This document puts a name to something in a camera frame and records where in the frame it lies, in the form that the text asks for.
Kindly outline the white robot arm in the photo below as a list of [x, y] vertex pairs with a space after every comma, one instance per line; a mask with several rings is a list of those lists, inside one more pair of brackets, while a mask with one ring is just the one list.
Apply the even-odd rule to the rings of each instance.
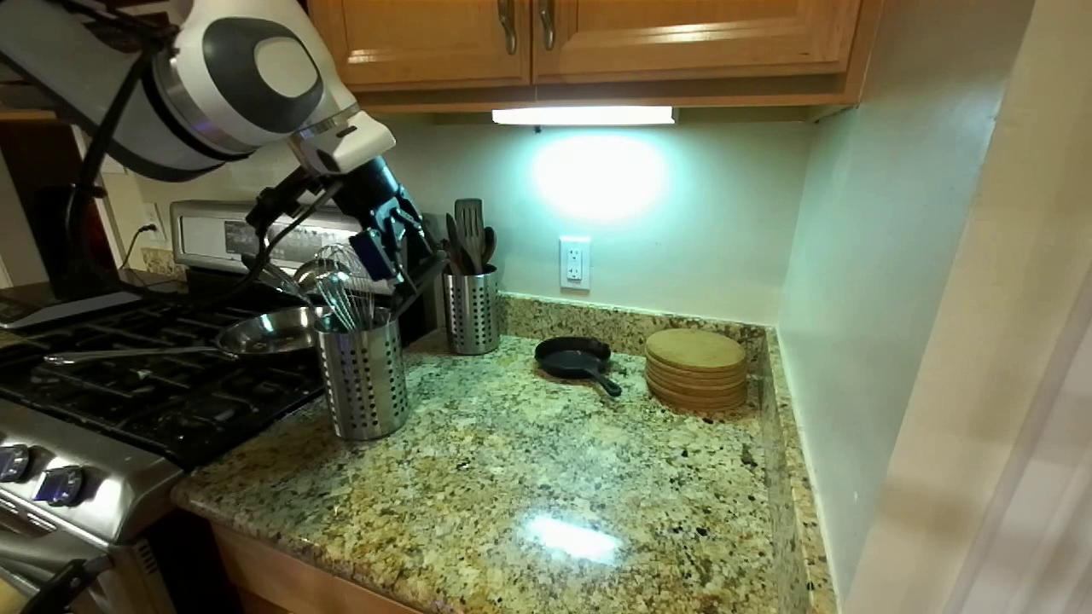
[[140, 19], [99, 0], [0, 0], [0, 58], [53, 97], [99, 155], [188, 180], [265, 148], [297, 169], [250, 208], [259, 270], [265, 229], [305, 196], [330, 199], [359, 229], [345, 239], [355, 287], [412, 297], [441, 270], [408, 187], [386, 169], [395, 137], [342, 83], [297, 0], [184, 0], [152, 41]]

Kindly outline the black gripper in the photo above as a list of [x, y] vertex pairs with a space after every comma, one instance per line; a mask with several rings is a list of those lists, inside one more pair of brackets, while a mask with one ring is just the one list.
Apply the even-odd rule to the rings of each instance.
[[258, 237], [258, 248], [242, 257], [250, 274], [272, 263], [272, 248], [286, 239], [286, 234], [271, 237], [272, 222], [279, 215], [301, 222], [306, 199], [335, 206], [355, 222], [342, 248], [364, 274], [368, 293], [410, 302], [438, 274], [438, 244], [382, 157], [335, 177], [297, 169], [279, 183], [263, 187], [245, 215]]

